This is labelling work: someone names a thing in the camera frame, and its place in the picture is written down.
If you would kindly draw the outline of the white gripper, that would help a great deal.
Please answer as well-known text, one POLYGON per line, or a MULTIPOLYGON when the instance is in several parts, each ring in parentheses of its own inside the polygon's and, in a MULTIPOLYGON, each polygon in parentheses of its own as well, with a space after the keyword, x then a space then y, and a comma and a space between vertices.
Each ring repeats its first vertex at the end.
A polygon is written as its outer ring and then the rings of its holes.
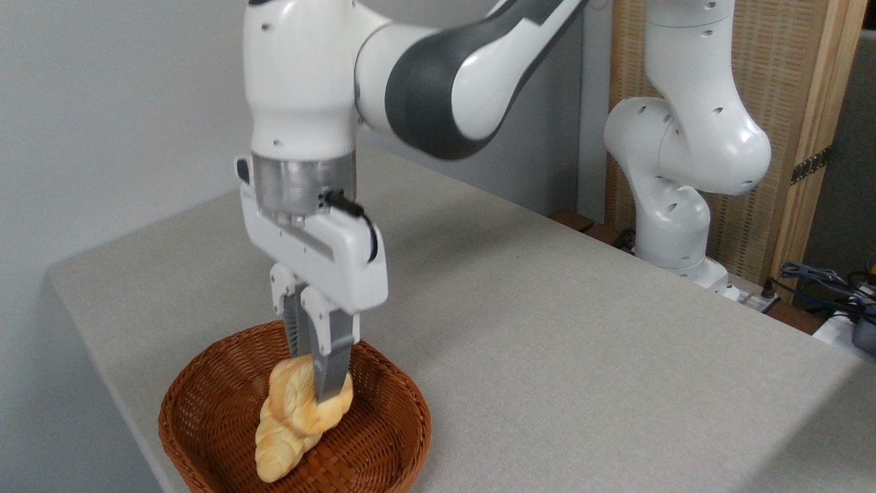
POLYGON ((355 159, 240 157, 235 171, 251 242, 278 262, 272 304, 290 357, 310 353, 317 401, 333 399, 360 341, 356 313, 388 293, 381 232, 355 201, 355 159))

